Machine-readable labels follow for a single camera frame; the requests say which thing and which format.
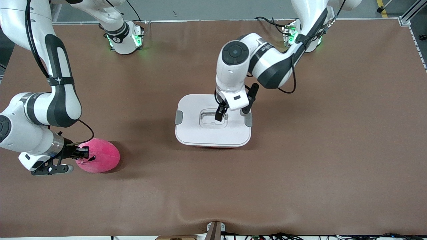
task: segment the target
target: metal frame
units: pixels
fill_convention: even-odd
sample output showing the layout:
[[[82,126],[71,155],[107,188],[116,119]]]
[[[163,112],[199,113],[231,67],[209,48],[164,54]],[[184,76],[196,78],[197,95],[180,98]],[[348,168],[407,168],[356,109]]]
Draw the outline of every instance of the metal frame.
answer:
[[[399,24],[401,26],[411,25],[410,20],[427,5],[427,0],[416,0],[415,3],[399,17]]]

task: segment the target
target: black strap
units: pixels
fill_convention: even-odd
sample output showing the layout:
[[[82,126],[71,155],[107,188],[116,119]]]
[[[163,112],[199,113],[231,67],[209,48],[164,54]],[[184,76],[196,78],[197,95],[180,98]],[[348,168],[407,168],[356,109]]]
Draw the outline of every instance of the black strap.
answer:
[[[50,77],[47,79],[47,82],[50,86],[58,86],[58,85],[66,85],[66,84],[73,84],[74,85],[74,78],[73,77]]]

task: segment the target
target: gray floor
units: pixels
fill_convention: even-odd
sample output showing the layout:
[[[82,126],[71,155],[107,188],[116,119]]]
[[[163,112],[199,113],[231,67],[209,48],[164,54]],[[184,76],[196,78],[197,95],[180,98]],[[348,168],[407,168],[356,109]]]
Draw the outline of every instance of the gray floor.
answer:
[[[267,18],[294,18],[290,0],[130,0],[142,20],[228,20],[248,19],[258,16]],[[377,18],[381,17],[375,10],[376,0],[363,0],[351,12],[342,12],[343,18]],[[117,7],[126,20],[137,19],[132,8],[127,4]],[[63,5],[57,21],[94,21],[94,19],[74,9]]]
[[[390,5],[387,6],[386,11],[389,17],[398,17],[401,16],[413,3],[415,0],[393,0]],[[418,47],[424,59],[427,58],[427,40],[420,41],[419,36],[422,34],[427,34],[427,7],[424,7],[417,15],[411,19],[411,29],[414,33],[414,36],[417,40]]]
[[[267,18],[294,18],[290,0],[129,0],[142,20],[227,20],[250,19],[257,16]],[[389,17],[402,15],[415,0],[394,0],[386,9]],[[68,4],[56,5],[60,11],[53,11],[57,22],[94,21],[88,14],[76,10]],[[351,12],[343,11],[341,18],[381,18],[376,12],[376,0],[363,0]],[[131,7],[125,3],[117,8],[126,20],[137,19]],[[416,38],[427,33],[427,8],[412,20],[412,30]],[[427,56],[427,41],[418,41],[421,53]],[[0,63],[7,65],[13,50],[13,43],[0,32]]]

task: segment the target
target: brown table mat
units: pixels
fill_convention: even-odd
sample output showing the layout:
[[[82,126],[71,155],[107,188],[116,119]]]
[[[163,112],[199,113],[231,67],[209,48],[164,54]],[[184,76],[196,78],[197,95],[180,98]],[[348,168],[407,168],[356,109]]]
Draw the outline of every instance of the brown table mat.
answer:
[[[294,94],[260,89],[250,142],[217,150],[176,140],[178,101],[214,92],[227,41],[256,32],[283,46],[282,36],[255,21],[145,27],[144,50],[120,56],[96,25],[55,26],[82,120],[122,161],[109,174],[33,177],[0,149],[1,237],[196,234],[212,220],[241,234],[427,234],[427,75],[408,28],[337,21],[296,67]],[[49,89],[16,47],[1,109]],[[79,124],[62,131],[90,136]]]

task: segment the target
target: wire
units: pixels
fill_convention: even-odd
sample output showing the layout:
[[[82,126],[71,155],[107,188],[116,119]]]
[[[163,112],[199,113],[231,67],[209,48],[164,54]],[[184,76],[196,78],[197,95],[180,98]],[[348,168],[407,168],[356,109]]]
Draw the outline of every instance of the wire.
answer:
[[[138,17],[138,20],[141,21],[141,18],[139,17],[139,14],[136,12],[136,10],[134,9],[134,7],[132,6],[132,4],[129,2],[129,0],[126,0],[126,2],[128,2],[129,6],[134,10],[136,16]]]
[[[124,13],[120,12],[113,4],[111,4],[110,1],[108,1],[108,0],[106,0],[106,1],[111,5],[112,8],[114,8],[118,13],[120,13],[120,15],[124,15]]]
[[[404,238],[406,240],[411,240],[411,238],[408,237],[408,236],[397,234],[397,233],[392,233],[392,232],[385,233],[385,234],[380,235],[378,237],[360,237],[360,238],[355,238],[355,236],[349,236],[349,237],[346,237],[346,238],[342,238],[341,240],[376,240],[376,239],[378,239],[380,237],[385,237],[385,236],[399,237],[399,238]]]
[[[86,141],[83,141],[83,142],[77,142],[77,143],[67,144],[67,146],[75,146],[75,145],[80,145],[82,143],[87,143],[87,142],[89,142],[90,140],[92,140],[95,137],[94,131],[92,130],[92,128],[88,124],[86,124],[85,122],[83,122],[80,119],[77,119],[77,121],[81,122],[83,125],[85,125],[90,130],[90,132],[92,133],[92,137],[90,137],[89,139],[87,139]]]
[[[272,21],[268,20],[268,19],[267,19],[267,18],[265,18],[265,17],[261,17],[261,16],[259,16],[259,17],[256,17],[255,19],[258,19],[258,20],[259,20],[259,19],[263,19],[263,20],[265,20],[267,23],[274,25],[274,23],[273,23]],[[277,26],[279,26],[279,27],[285,27],[285,26],[286,26],[286,24],[285,24],[285,25],[277,24]]]
[[[291,66],[292,66],[292,76],[293,76],[293,78],[294,78],[294,87],[293,87],[292,91],[287,92],[287,91],[285,91],[285,90],[282,90],[282,89],[280,89],[280,88],[277,88],[277,89],[278,89],[278,90],[280,90],[282,93],[286,93],[286,94],[292,94],[292,93],[294,93],[294,92],[295,92],[295,90],[296,90],[296,76],[295,76],[295,67],[294,67],[294,60],[293,60],[293,57],[294,57],[294,55],[292,54],[292,56],[291,56]]]
[[[283,35],[286,35],[286,36],[291,36],[289,33],[285,33],[285,32],[282,32],[282,30],[280,30],[279,29],[279,27],[285,27],[286,25],[281,25],[281,24],[277,24],[275,21],[274,21],[274,18],[271,18],[271,21],[270,20],[268,20],[267,18],[265,18],[265,17],[256,17],[255,19],[263,19],[263,20],[265,20],[267,23],[269,23],[269,24],[271,24],[271,25],[274,25],[275,27],[276,27],[276,29],[281,33],[281,34],[283,34]]]
[[[274,18],[271,18],[271,21],[273,22],[273,25],[276,27],[276,29],[277,29],[281,34],[286,35],[286,36],[291,36],[291,34],[290,34],[290,33],[284,33],[284,32],[282,32],[282,30],[280,30],[280,29],[279,29],[278,25],[277,25],[277,24],[276,24],[276,22],[274,21]]]
[[[37,51],[37,47],[36,47],[35,42],[34,42],[34,36],[32,34],[32,28],[31,28],[31,17],[30,17],[31,7],[30,7],[30,3],[31,3],[31,0],[27,0],[27,5],[25,7],[25,18],[24,18],[27,40],[28,40],[28,43],[29,43],[29,46],[31,49],[31,53],[32,53],[38,67],[40,68],[43,75],[46,78],[49,78],[49,74],[47,73],[46,68],[43,66],[43,63],[41,62],[40,56],[39,56],[38,51]]]
[[[113,4],[111,4],[111,2],[110,1],[108,1],[108,0],[106,0],[113,8],[115,8],[114,7],[114,5]]]
[[[336,13],[336,16],[339,15],[339,13],[341,12],[342,8],[344,7],[345,4],[345,0],[342,2],[341,7],[339,8],[338,12]]]

